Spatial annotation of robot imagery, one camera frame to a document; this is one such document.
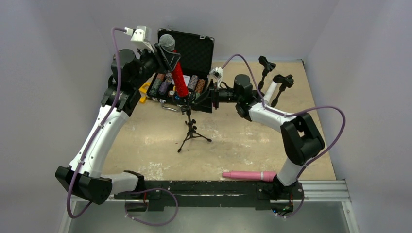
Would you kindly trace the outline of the red glitter microphone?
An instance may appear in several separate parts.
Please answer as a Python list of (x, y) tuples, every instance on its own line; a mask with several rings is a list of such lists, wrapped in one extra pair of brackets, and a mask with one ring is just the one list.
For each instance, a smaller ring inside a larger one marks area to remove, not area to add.
[[(175, 49), (176, 42), (171, 35), (162, 35), (159, 39), (159, 43), (166, 51), (177, 53)], [(178, 97), (185, 98), (189, 94), (189, 92), (184, 80), (183, 71), (181, 69), (179, 60), (177, 60), (176, 66), (172, 71), (172, 78), (175, 85), (175, 91), (177, 92)]]

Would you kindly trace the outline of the black tripod shock mount stand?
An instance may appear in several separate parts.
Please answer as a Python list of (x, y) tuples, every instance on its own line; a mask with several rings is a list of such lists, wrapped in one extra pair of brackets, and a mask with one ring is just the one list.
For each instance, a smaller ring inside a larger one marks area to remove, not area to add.
[(185, 121), (185, 125), (188, 127), (188, 131), (186, 134), (185, 139), (183, 140), (181, 146), (179, 147), (179, 149), (177, 150), (178, 153), (181, 152), (183, 145), (189, 141), (190, 139), (195, 139), (195, 138), (203, 138), (205, 139), (207, 142), (212, 142), (212, 139), (205, 137), (204, 135), (200, 134), (197, 132), (197, 127), (195, 126), (196, 124), (196, 120), (192, 119), (191, 115), (192, 115), (192, 108), (191, 108), (191, 104), (193, 103), (193, 101), (195, 100), (195, 94), (194, 91), (189, 91), (189, 94), (184, 97), (181, 98), (181, 100), (184, 101), (183, 105), (180, 107), (180, 111), (183, 115), (186, 115), (188, 117), (188, 119)]

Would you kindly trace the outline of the pink microphone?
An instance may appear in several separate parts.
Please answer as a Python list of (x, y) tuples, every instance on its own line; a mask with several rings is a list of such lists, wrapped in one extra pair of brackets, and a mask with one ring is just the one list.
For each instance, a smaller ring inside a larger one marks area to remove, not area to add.
[(274, 171), (226, 171), (222, 177), (230, 179), (245, 179), (272, 182), (276, 172)]

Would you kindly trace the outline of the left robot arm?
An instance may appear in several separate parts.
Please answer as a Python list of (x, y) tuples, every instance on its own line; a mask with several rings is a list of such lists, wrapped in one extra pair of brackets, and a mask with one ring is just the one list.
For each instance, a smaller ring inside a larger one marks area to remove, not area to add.
[(103, 94), (97, 119), (85, 143), (67, 166), (59, 166), (55, 177), (69, 194), (94, 204), (104, 203), (110, 195), (135, 191), (142, 175), (124, 171), (103, 175), (103, 165), (112, 144), (129, 120), (141, 97), (139, 88), (153, 75), (173, 71), (181, 58), (155, 44), (154, 51), (143, 49), (136, 57), (130, 49), (113, 56), (112, 75)]

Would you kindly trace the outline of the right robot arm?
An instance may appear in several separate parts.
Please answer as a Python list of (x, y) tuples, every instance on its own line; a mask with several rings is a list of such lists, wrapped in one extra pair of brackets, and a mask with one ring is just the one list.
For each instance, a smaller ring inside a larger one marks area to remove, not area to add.
[(279, 132), (282, 136), (287, 159), (274, 175), (273, 183), (263, 190), (272, 199), (284, 198), (298, 185), (298, 177), (305, 165), (325, 148), (325, 142), (308, 110), (287, 113), (266, 103), (272, 94), (254, 90), (248, 75), (239, 74), (233, 87), (218, 89), (211, 83), (208, 90), (191, 103), (191, 107), (211, 112), (220, 103), (234, 103), (241, 118), (260, 123)]

